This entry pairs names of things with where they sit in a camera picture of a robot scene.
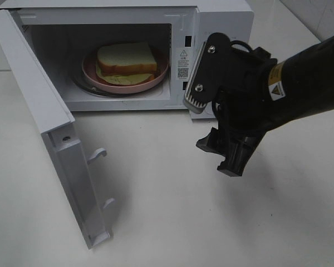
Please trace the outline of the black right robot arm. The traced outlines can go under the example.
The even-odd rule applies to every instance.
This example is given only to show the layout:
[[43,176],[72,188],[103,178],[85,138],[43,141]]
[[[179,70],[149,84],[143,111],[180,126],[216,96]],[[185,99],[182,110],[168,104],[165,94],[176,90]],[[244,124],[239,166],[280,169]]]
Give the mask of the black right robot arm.
[[241,176],[268,131],[334,110],[334,36],[278,62],[260,47],[213,33],[202,51],[192,95],[210,103],[218,121],[197,147],[224,156],[220,172]]

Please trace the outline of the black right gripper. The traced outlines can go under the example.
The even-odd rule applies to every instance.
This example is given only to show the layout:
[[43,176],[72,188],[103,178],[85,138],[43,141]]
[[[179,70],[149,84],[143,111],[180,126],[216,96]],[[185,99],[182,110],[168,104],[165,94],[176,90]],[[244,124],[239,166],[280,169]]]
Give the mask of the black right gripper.
[[277,59],[266,50],[241,50],[231,47],[226,61],[226,72],[213,101],[218,121],[231,135],[225,151],[223,130],[212,127],[208,135],[196,142],[204,152],[225,156],[217,170],[230,177],[240,177],[256,148],[263,139],[261,133],[274,128],[267,116],[267,76]]

